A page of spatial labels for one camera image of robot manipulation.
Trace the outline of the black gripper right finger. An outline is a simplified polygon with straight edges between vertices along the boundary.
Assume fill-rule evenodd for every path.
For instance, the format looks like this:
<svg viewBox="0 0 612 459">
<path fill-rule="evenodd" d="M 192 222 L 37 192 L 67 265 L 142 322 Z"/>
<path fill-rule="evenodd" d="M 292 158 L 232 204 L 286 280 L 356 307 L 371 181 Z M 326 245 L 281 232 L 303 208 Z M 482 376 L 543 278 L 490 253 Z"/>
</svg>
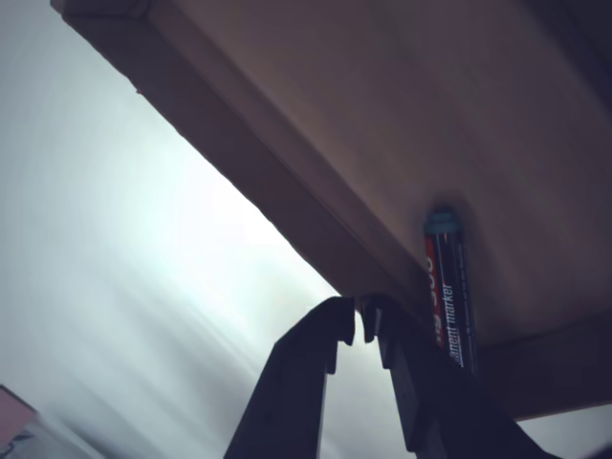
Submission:
<svg viewBox="0 0 612 459">
<path fill-rule="evenodd" d="M 361 298 L 364 339 L 390 372 L 405 447 L 419 458 L 548 458 L 393 298 Z"/>
</svg>

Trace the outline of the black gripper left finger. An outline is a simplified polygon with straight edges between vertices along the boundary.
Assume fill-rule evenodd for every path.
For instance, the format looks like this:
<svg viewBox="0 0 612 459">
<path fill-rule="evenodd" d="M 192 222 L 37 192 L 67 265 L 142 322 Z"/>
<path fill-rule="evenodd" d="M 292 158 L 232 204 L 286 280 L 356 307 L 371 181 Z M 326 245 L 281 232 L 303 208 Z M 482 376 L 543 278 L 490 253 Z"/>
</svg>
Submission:
<svg viewBox="0 0 612 459">
<path fill-rule="evenodd" d="M 355 306 L 333 296 L 273 346 L 224 456 L 317 458 L 326 379 L 336 372 L 338 344 L 353 343 Z"/>
</svg>

